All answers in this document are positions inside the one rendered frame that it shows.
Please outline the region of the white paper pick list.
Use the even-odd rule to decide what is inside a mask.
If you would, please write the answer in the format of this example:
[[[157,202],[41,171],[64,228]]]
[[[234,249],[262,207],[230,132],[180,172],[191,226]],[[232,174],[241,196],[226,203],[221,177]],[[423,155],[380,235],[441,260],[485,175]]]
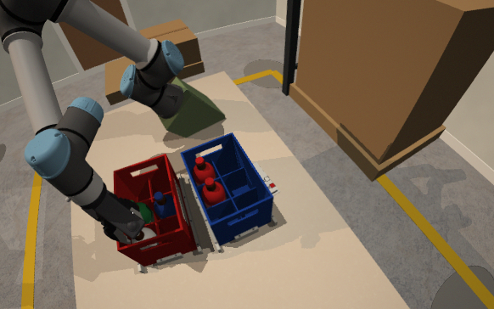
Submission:
[[[256,162],[253,163],[253,165],[254,165],[255,169],[258,171],[258,173],[260,174],[264,183],[269,188],[270,192],[273,194],[273,196],[275,194],[278,194],[280,192],[280,190],[276,187],[276,185],[272,182],[272,180],[268,177],[268,175],[261,169],[261,167]]]

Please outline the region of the red plastic bottle crate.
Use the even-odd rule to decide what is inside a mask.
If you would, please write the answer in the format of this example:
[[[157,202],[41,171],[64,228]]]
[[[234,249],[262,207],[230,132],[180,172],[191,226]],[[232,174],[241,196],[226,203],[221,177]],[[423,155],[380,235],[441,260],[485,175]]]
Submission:
[[[157,165],[158,168],[134,177],[131,174],[132,172],[153,165]],[[136,203],[140,201],[146,204],[154,213],[154,222],[145,224],[144,228],[151,228],[157,236],[134,244],[124,244],[116,241],[117,250],[120,253],[128,256],[144,267],[155,264],[157,263],[156,260],[167,256],[175,255],[180,252],[186,254],[193,250],[197,250],[190,221],[188,215],[186,215],[187,210],[184,204],[180,183],[176,173],[173,170],[173,174],[171,169],[173,169],[172,166],[165,163],[145,164],[125,172],[114,182],[114,194],[116,194],[118,198],[122,197],[123,199],[133,200]],[[177,211],[176,215],[160,220],[154,211],[154,194],[156,192],[173,196]],[[158,242],[159,244],[156,246],[140,250],[140,248]]]

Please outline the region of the green bottle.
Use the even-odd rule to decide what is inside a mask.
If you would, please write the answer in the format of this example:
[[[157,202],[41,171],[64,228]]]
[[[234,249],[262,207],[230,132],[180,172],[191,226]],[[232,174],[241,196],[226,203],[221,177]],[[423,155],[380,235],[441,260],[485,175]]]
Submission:
[[[154,222],[154,213],[152,210],[144,203],[142,202],[135,202],[132,200],[137,206],[138,209],[140,210],[140,213],[143,217],[143,220],[146,222],[146,224]]]

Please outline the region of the dark blue bottle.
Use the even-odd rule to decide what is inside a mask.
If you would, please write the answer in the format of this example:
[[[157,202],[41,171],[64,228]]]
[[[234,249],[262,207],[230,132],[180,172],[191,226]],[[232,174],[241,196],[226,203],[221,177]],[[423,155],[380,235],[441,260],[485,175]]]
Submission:
[[[164,219],[177,214],[174,206],[173,197],[169,194],[156,192],[154,194],[154,200],[154,211],[160,217],[160,219]]]

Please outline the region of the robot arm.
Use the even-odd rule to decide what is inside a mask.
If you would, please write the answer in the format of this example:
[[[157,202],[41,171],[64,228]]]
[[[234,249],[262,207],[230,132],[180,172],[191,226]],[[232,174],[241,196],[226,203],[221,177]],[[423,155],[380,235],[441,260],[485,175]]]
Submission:
[[[25,160],[67,202],[89,205],[104,186],[86,162],[104,111],[93,99],[79,97],[62,115],[41,50],[47,20],[65,22],[134,61],[121,78],[121,94],[164,119],[181,107],[182,88],[167,82],[183,69],[184,60],[173,42],[147,39],[90,0],[0,0],[0,37],[35,133]],[[132,239],[146,224],[108,193],[93,210]]]

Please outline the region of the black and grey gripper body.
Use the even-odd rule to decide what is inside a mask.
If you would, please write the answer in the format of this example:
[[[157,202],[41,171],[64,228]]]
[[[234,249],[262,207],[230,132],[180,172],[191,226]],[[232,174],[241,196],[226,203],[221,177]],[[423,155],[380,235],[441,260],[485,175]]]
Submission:
[[[105,195],[106,195],[106,190],[107,190],[107,187],[106,187],[106,185],[105,185],[105,183],[104,183],[103,190],[102,190],[101,194],[99,195],[99,197],[98,197],[95,201],[93,201],[93,202],[92,202],[91,204],[89,204],[89,205],[79,205],[79,206],[80,206],[80,207],[81,207],[81,209],[82,209],[82,210],[84,210],[87,214],[89,213],[89,214],[90,214],[89,216],[92,216],[92,217],[97,218],[97,221],[98,221],[98,222],[99,222],[99,220],[101,220],[101,224],[102,224],[103,226],[106,226],[106,225],[107,225],[107,227],[108,227],[109,229],[113,230],[113,229],[116,229],[116,227],[115,227],[114,225],[112,225],[110,222],[106,221],[106,220],[105,220],[102,216],[100,216],[100,215],[99,215],[96,211],[94,211],[94,210],[93,210],[93,208],[94,208],[94,207],[98,206],[98,205],[99,205],[99,204],[100,204],[100,203],[104,200],[104,197],[105,197]],[[107,193],[108,193],[109,195],[111,195],[113,198],[115,198],[117,201],[119,201],[121,204],[123,204],[126,208],[128,208],[128,209],[129,209],[129,205],[128,205],[126,202],[124,202],[124,199],[123,199],[123,198],[119,198],[119,199],[118,199],[117,195],[116,195],[116,194],[111,193],[109,190],[107,190]],[[83,209],[83,208],[85,208],[85,209]],[[89,210],[89,208],[92,208],[92,209],[90,209],[90,210]],[[95,218],[94,218],[94,219],[95,219]],[[95,219],[95,220],[96,220],[96,219]]]

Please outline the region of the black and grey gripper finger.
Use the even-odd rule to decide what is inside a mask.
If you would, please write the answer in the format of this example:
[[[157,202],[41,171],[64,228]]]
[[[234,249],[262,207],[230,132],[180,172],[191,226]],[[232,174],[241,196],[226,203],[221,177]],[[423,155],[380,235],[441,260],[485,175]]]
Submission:
[[[138,209],[138,206],[134,202],[132,202],[129,199],[124,199],[124,202],[126,202],[129,205],[129,210],[131,210],[133,213],[135,213],[137,216],[143,219],[140,210]]]
[[[120,229],[116,228],[111,230],[106,225],[103,227],[103,230],[104,230],[104,234],[109,238],[125,244],[131,244],[131,240],[128,239],[127,236],[123,234],[123,232]]]

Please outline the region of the blue crate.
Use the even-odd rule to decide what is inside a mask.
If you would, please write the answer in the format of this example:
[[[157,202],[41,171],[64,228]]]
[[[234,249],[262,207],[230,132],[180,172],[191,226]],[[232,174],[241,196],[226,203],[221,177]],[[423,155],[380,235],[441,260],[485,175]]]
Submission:
[[[214,181],[222,186],[224,184],[227,199],[206,208],[201,194],[205,184],[197,187],[193,177],[196,154],[220,144],[222,149],[201,157],[213,166],[216,174]],[[239,142],[225,141],[205,146],[191,155],[184,165],[220,246],[243,232],[271,222],[273,195]]]

